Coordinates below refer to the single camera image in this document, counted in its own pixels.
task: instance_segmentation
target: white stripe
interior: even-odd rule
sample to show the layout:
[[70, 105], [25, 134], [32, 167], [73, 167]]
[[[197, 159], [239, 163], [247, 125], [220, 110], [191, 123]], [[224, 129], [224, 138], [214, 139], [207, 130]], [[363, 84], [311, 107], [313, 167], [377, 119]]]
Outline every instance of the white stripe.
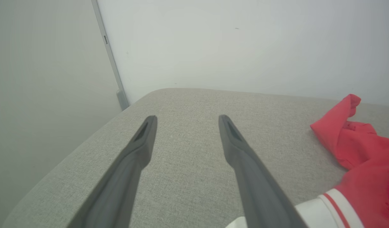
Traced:
[[359, 219], [358, 215], [356, 214], [351, 204], [348, 202], [347, 198], [345, 198], [345, 196], [340, 191], [336, 189], [331, 189], [327, 192], [327, 194], [331, 196], [331, 198], [338, 205], [351, 228], [364, 228], [361, 219]]
[[246, 219], [244, 216], [238, 217], [232, 221], [226, 228], [247, 228]]
[[295, 208], [309, 228], [338, 228], [331, 212], [320, 198], [300, 203]]
[[327, 206], [329, 212], [332, 214], [332, 218], [334, 218], [335, 222], [338, 225], [338, 228], [345, 228], [344, 223], [342, 222], [340, 216], [338, 215], [338, 212], [335, 210], [334, 206], [332, 206], [332, 203], [324, 196], [319, 195], [319, 198], [322, 199], [325, 206]]

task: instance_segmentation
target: red cloth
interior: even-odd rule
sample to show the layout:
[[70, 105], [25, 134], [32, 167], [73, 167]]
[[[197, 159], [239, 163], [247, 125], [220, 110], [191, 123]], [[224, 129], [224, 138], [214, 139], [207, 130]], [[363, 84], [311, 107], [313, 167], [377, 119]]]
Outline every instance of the red cloth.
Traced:
[[349, 169], [335, 188], [366, 228], [389, 227], [389, 139], [370, 124], [347, 121], [361, 98], [348, 95], [311, 125], [320, 142]]
[[347, 121], [360, 102], [361, 98], [350, 94], [310, 125], [323, 146], [348, 170], [389, 149], [389, 139], [378, 136], [372, 125]]
[[366, 228], [389, 228], [389, 150], [348, 171], [340, 191]]

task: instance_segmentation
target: red stripe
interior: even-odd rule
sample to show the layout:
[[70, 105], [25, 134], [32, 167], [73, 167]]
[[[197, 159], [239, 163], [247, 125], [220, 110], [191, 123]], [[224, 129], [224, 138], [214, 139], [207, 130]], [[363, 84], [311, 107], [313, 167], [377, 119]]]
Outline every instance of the red stripe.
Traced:
[[349, 226], [347, 219], [345, 218], [344, 214], [342, 213], [341, 209], [338, 207], [338, 205], [335, 203], [335, 201], [331, 198], [331, 196], [329, 196], [327, 193], [324, 193], [323, 195], [331, 202], [332, 206], [335, 208], [338, 215], [340, 216], [345, 228], [351, 228]]

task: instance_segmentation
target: gray upholstered cushion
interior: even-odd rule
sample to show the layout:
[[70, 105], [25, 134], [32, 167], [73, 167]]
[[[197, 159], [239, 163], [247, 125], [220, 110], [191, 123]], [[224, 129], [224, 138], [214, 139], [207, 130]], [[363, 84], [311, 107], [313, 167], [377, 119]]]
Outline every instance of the gray upholstered cushion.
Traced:
[[[152, 92], [119, 114], [43, 178], [4, 227], [65, 227], [148, 115], [158, 116], [130, 227], [225, 227], [243, 215], [217, 125], [228, 115], [294, 204], [338, 183], [345, 170], [309, 125], [338, 101], [204, 89]], [[361, 104], [353, 120], [389, 137], [389, 107]]]

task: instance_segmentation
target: gray wall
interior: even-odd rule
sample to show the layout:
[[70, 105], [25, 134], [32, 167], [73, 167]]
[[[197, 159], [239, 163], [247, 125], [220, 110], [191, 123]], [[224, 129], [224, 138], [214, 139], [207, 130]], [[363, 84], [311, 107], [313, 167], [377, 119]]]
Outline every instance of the gray wall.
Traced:
[[0, 0], [0, 226], [121, 112], [90, 0]]
[[130, 104], [189, 87], [389, 105], [389, 0], [98, 3]]

